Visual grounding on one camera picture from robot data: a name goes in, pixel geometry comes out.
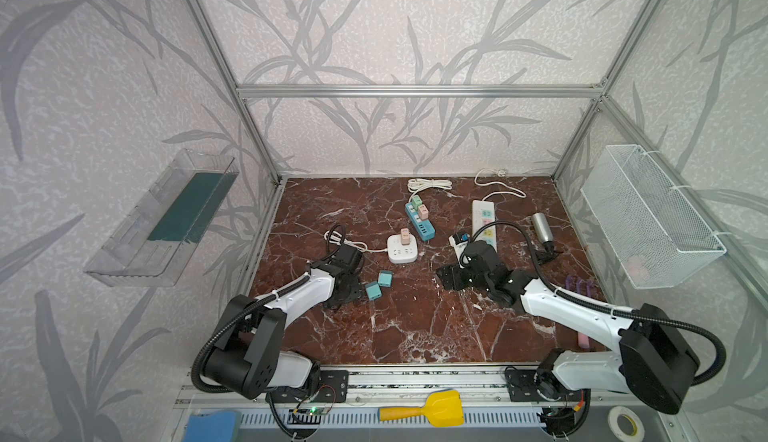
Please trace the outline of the white square power strip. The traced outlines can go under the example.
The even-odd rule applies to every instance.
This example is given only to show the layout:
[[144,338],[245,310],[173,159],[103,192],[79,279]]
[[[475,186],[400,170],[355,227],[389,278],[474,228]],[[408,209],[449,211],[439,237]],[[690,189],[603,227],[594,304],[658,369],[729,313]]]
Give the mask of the white square power strip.
[[406,264],[414,262],[419,255],[416,236],[413,235],[411,231],[410,234],[411,242],[408,246],[403,246],[401,244],[399,232],[388,237],[386,248],[383,249],[371,249],[364,242],[349,241],[348,239],[343,238],[338,230],[326,231],[323,234],[323,237],[327,242],[332,242],[334,244],[343,243],[345,245],[352,246],[363,253],[386,253],[391,263]]

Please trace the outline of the white long power strip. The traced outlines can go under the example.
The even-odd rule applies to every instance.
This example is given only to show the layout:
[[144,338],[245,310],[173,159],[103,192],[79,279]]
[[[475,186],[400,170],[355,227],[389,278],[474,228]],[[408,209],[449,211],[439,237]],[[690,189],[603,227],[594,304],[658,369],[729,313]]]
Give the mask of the white long power strip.
[[486,224],[496,220],[495,204],[487,200],[472,201],[472,235],[476,240],[484,240],[494,249],[497,248],[496,227],[481,230]]

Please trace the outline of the pink plug adapter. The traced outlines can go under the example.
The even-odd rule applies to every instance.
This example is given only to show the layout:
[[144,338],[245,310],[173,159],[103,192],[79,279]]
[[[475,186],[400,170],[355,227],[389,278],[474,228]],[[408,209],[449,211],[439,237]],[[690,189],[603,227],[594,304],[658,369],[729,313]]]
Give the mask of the pink plug adapter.
[[422,221],[426,221],[429,219],[429,210],[425,204],[421,204],[420,206],[418,206],[417,214]]
[[402,228],[400,231],[400,240],[403,246],[408,246],[411,242],[411,234],[408,228]]

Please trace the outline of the blue power strip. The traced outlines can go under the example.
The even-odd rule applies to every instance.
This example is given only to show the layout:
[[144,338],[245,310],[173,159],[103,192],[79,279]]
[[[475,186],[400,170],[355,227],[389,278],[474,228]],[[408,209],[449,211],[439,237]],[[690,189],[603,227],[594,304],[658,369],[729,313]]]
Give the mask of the blue power strip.
[[414,209],[410,203],[410,198],[412,198],[414,195],[418,195],[420,197],[420,193],[428,189],[450,191],[452,190],[452,182],[449,179],[411,178],[407,182],[407,189],[409,191],[409,198],[405,204],[406,215],[414,225],[416,234],[420,237],[420,239],[424,242],[430,241],[436,236],[436,230],[429,219],[422,221],[419,218],[417,209]]

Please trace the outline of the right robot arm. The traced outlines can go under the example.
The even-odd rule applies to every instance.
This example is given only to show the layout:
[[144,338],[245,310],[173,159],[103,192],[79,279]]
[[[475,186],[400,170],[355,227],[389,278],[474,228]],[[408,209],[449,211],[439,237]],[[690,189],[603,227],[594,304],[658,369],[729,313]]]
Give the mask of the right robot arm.
[[533,269],[510,269],[482,233],[498,227],[490,221],[474,234],[449,238],[457,262],[436,274],[447,290],[474,288],[504,308],[521,310],[566,326],[603,345],[598,352],[555,348],[529,376],[509,376],[545,400],[558,401],[572,392],[604,390],[630,393],[646,406],[674,415],[689,389],[703,384],[724,368],[727,351],[714,333],[671,319],[657,306],[616,306],[556,286],[546,279],[543,264],[557,251],[546,217],[535,214],[540,244],[526,236]]

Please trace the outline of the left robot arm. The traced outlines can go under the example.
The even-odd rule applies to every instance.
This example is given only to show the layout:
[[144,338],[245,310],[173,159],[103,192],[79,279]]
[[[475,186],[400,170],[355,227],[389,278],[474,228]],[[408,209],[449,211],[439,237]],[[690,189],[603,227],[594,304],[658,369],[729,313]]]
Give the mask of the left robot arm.
[[337,310],[362,295],[363,252],[346,241],[346,227],[328,232],[326,253],[297,279],[259,297],[238,295],[195,357],[190,378],[205,393],[255,399],[288,390],[304,398],[321,386],[318,362],[282,349],[285,330],[316,306]]

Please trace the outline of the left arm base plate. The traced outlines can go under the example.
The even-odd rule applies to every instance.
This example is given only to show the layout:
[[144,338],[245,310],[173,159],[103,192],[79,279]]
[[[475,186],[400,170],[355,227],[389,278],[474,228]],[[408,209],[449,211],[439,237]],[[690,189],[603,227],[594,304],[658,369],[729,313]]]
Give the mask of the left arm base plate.
[[279,386],[272,389],[276,403],[345,402],[349,388],[350,372],[347,370],[317,369],[310,372],[308,380],[300,387]]

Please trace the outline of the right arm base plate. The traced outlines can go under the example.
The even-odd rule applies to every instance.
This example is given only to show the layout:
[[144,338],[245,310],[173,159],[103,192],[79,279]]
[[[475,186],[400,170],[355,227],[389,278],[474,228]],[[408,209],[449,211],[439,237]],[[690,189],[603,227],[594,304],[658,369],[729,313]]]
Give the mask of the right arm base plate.
[[570,391],[549,373],[537,369],[508,366],[504,379],[512,402],[539,402],[573,406],[583,399],[581,391]]

